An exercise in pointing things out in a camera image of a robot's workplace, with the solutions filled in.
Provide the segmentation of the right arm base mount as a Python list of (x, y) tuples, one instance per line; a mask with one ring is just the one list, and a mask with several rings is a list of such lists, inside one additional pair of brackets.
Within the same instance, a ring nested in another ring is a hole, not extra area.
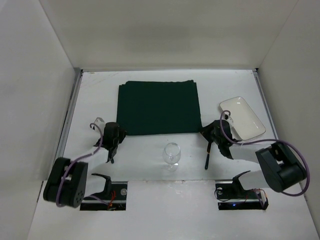
[(215, 182), (214, 196), (220, 211), (262, 210), (269, 206), (266, 192), (261, 188), (245, 190), (239, 178), (249, 171), (242, 172), (229, 180)]

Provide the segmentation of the right aluminium table rail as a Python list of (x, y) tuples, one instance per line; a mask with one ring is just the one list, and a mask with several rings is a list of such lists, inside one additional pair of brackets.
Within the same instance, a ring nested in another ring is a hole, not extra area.
[(271, 115), (271, 112), (270, 112), (270, 109), (269, 109), (269, 106), (268, 106), (268, 103), (267, 103), (267, 100), (266, 100), (266, 97), (265, 97), (265, 93), (264, 93), (263, 88), (262, 88), (262, 84), (261, 84), (261, 81), (260, 81), (258, 70), (259, 70), (258, 68), (254, 68), (252, 70), (253, 76), (255, 78), (255, 81), (256, 81), (260, 96), (261, 96), (262, 101), (263, 101), (263, 105), (264, 105), (264, 108), (265, 108), (265, 111), (266, 111), (266, 114), (267, 114), (267, 117), (268, 117), (268, 121), (269, 121), (271, 129), (272, 129), (272, 135), (273, 135), (273, 137), (275, 139), (278, 139), (278, 133), (277, 133), (277, 130), (275, 128), (275, 124), (274, 124), (274, 121), (273, 121), (273, 118), (272, 118), (272, 115)]

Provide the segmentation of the white rectangular plate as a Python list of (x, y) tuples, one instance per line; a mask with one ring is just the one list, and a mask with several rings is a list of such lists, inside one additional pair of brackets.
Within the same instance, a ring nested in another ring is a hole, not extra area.
[(230, 111), (233, 128), (239, 138), (248, 141), (266, 132), (266, 128), (243, 97), (237, 96), (219, 104), (222, 111)]

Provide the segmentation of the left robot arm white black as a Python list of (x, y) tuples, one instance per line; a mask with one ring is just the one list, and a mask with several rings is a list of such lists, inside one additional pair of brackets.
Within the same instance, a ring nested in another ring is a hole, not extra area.
[(97, 200), (109, 208), (117, 196), (111, 177), (96, 170), (103, 164), (114, 163), (118, 146), (127, 132), (116, 122), (93, 122), (90, 127), (100, 135), (97, 143), (75, 159), (57, 158), (49, 174), (43, 199), (59, 208), (78, 208), (85, 198)]

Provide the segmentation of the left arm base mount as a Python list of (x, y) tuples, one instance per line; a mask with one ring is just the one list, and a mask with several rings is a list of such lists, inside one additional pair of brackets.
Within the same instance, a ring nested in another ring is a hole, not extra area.
[(86, 179), (84, 192), (79, 203), (81, 211), (124, 211), (127, 203), (128, 183), (112, 181), (110, 176), (92, 173)]

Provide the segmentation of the dark green cloth napkin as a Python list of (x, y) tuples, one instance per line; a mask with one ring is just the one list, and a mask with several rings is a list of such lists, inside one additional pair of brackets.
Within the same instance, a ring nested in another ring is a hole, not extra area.
[(127, 81), (118, 88), (116, 121), (129, 136), (197, 133), (202, 128), (197, 84)]

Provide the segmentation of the aluminium table rail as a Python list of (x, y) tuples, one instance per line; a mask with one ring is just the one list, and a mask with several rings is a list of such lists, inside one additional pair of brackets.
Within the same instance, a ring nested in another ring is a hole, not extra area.
[(274, 124), (274, 121), (273, 121), (273, 118), (272, 118), (272, 115), (271, 115), (271, 112), (270, 112), (270, 109), (269, 109), (269, 106), (268, 106), (268, 103), (267, 103), (267, 100), (266, 100), (266, 97), (265, 97), (265, 93), (264, 93), (263, 88), (262, 88), (262, 84), (261, 84), (261, 81), (260, 81), (258, 70), (259, 70), (258, 68), (254, 68), (252, 70), (253, 76), (255, 78), (255, 81), (256, 81), (260, 96), (261, 96), (262, 101), (263, 101), (263, 105), (264, 105), (264, 108), (265, 108), (265, 111), (266, 111), (266, 114), (267, 114), (267, 117), (268, 117), (268, 121), (269, 121), (271, 129), (272, 129), (272, 135), (273, 135), (273, 137), (275, 139), (278, 139), (278, 133), (277, 133), (277, 130), (275, 128), (275, 124)]
[(56, 149), (55, 155), (53, 157), (53, 161), (50, 164), (48, 175), (50, 175), (50, 172), (51, 172), (51, 169), (54, 165), (55, 160), (64, 154), (68, 134), (70, 131), (71, 121), (72, 121), (77, 97), (78, 97), (79, 90), (80, 90), (81, 80), (82, 80), (82, 76), (83, 76), (83, 70), (79, 67), (74, 67), (73, 70), (75, 73), (73, 85), (72, 85), (72, 89), (71, 89), (71, 92), (69, 95), (68, 105), (67, 105), (64, 120), (63, 120), (62, 130), (61, 130), (61, 133), (59, 136), (57, 149)]

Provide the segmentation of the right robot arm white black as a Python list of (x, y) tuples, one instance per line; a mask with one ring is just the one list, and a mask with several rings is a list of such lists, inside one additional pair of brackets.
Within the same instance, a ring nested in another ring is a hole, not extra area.
[(310, 185), (310, 170), (302, 154), (290, 143), (279, 139), (262, 139), (242, 143), (233, 138), (226, 120), (215, 120), (202, 127), (200, 134), (208, 141), (207, 150), (215, 143), (222, 156), (231, 160), (245, 160), (259, 164), (257, 171), (244, 171), (232, 181), (237, 192), (270, 188), (288, 195), (286, 189), (305, 181), (297, 193), (303, 195)]

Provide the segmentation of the left aluminium table rail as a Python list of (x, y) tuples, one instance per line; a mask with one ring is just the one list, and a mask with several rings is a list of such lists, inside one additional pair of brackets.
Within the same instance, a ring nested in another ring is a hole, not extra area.
[(74, 67), (73, 70), (75, 73), (73, 85), (72, 85), (72, 89), (71, 89), (71, 92), (69, 95), (68, 105), (67, 105), (64, 120), (63, 120), (62, 130), (61, 130), (61, 133), (59, 136), (57, 149), (56, 149), (55, 155), (53, 157), (53, 161), (50, 164), (48, 175), (50, 175), (50, 172), (51, 172), (51, 169), (54, 165), (55, 160), (64, 154), (68, 134), (70, 131), (71, 121), (72, 121), (77, 97), (78, 97), (79, 90), (80, 90), (81, 80), (82, 80), (82, 76), (83, 76), (83, 70), (79, 67)]

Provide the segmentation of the clear wine glass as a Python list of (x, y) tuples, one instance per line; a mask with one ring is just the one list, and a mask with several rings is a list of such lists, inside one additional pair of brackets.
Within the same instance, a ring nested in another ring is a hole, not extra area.
[(164, 150), (162, 157), (167, 164), (167, 170), (169, 172), (175, 172), (179, 167), (179, 161), (181, 159), (181, 148), (177, 143), (168, 143)]

